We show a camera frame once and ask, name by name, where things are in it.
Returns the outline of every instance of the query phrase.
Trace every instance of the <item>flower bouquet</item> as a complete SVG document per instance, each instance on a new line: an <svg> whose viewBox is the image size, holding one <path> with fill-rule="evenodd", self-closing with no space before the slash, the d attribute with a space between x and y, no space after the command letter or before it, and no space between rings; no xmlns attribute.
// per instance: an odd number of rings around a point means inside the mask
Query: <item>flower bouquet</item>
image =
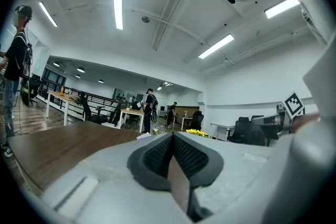
<svg viewBox="0 0 336 224"><path fill-rule="evenodd" d="M152 132L151 132L151 135L158 135L158 134L162 134L163 133L163 129L159 126L155 126L153 129L152 129Z"/></svg>
<svg viewBox="0 0 336 224"><path fill-rule="evenodd" d="M202 132L202 131L199 131L199 130L195 130L195 129L189 129L189 130L186 130L186 132L188 134L194 134L194 135L198 135L198 136L203 136L203 137L208 137L208 138L211 138L212 139L212 136L209 136L208 134Z"/></svg>

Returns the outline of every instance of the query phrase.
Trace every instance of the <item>brown wooden table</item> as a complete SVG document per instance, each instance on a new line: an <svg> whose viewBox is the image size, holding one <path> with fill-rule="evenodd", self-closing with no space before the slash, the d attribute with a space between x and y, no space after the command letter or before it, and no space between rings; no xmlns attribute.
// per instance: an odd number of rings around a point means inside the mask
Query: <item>brown wooden table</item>
<svg viewBox="0 0 336 224"><path fill-rule="evenodd" d="M83 159L103 148L136 140L137 136L134 131L85 121L11 137L9 144L25 181L39 195Z"/></svg>

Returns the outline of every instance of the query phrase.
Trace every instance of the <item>white desk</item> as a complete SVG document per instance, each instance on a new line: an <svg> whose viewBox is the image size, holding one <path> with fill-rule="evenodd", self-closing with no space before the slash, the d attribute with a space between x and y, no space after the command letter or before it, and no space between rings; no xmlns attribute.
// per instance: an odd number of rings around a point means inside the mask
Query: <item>white desk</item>
<svg viewBox="0 0 336 224"><path fill-rule="evenodd" d="M47 113L46 117L49 117L49 105L50 105L50 96L55 96L58 99L61 99L65 103L65 111L64 111L64 126L67 125L67 119L68 119L68 108L69 108L69 102L74 102L74 99L70 99L68 94L60 95L60 92L48 92L48 102L47 102Z"/></svg>
<svg viewBox="0 0 336 224"><path fill-rule="evenodd" d="M141 130L142 130L142 123L143 123L143 116L144 116L143 111L140 111L140 110L133 110L133 109L130 109L130 110L122 109L122 110L120 111L120 120L119 120L119 125L120 125L120 127L119 127L119 129L121 128L121 120L122 120L122 115L123 115L123 113L140 116L140 130L139 130L139 132L141 133Z"/></svg>
<svg viewBox="0 0 336 224"><path fill-rule="evenodd" d="M212 122L210 123L210 126L217 126L217 129L218 127L223 127L223 128L226 128L226 136L225 136L225 141L227 141L227 137L230 135L230 132L232 131L232 129L235 128L236 125L229 125L229 124L225 124L225 123L218 123L218 122Z"/></svg>
<svg viewBox="0 0 336 224"><path fill-rule="evenodd" d="M175 126L175 118L176 117L179 117L182 119L182 125L181 125L181 131L183 131L183 124L184 124L184 119L189 119L189 120L192 120L193 118L189 118L189 117L185 117L185 116L180 116L180 115L177 115L174 117L174 122L173 122L173 126Z"/></svg>

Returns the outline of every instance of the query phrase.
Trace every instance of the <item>man wearing black cap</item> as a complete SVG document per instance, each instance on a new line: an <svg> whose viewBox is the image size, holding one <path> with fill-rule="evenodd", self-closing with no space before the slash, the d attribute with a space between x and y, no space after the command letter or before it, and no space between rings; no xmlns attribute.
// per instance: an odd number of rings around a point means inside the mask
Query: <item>man wearing black cap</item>
<svg viewBox="0 0 336 224"><path fill-rule="evenodd" d="M144 109L144 127L145 130L143 133L150 133L151 132L151 114L152 114L152 107L151 105L153 104L153 89L148 89L147 91L147 99L146 99L146 103L144 103L144 105L146 105L145 109Z"/></svg>
<svg viewBox="0 0 336 224"><path fill-rule="evenodd" d="M32 13L32 8L29 6L18 6L14 10L13 25L16 27L16 35L7 52L0 52L0 57L3 58L0 63L0 71L8 64L4 75L3 94L6 136L1 137L1 148L5 150L4 155L8 158L13 154L7 142L8 137L14 136L12 108L15 105L15 95L28 48L24 29L31 20Z"/></svg>

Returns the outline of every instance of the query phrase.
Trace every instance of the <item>wooden floor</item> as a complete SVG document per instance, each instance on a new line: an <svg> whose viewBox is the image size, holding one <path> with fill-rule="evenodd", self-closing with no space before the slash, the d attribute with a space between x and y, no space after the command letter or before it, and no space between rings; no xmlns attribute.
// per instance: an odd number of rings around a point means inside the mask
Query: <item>wooden floor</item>
<svg viewBox="0 0 336 224"><path fill-rule="evenodd" d="M37 102L37 105L34 104L34 106L30 108L27 108L22 103L18 103L13 108L13 123L16 135L25 135L63 126L64 114L62 112L50 106L49 118L46 118L46 104L38 99ZM70 116L68 117L68 124L73 124L79 121L80 120L77 120ZM176 124L172 128L164 126L165 124L166 122L163 118L158 118L157 123L154 124L151 122L151 128L155 126L160 126L164 130L164 132L181 131L180 124ZM123 125L122 129L139 131L139 126L137 122L129 121L125 125ZM0 133L3 134L4 132L5 125L3 119L3 111L0 110ZM8 167L12 171L14 178L16 178L18 185L27 188L27 186L24 184L23 178L21 177L15 159L13 157L4 159Z"/></svg>

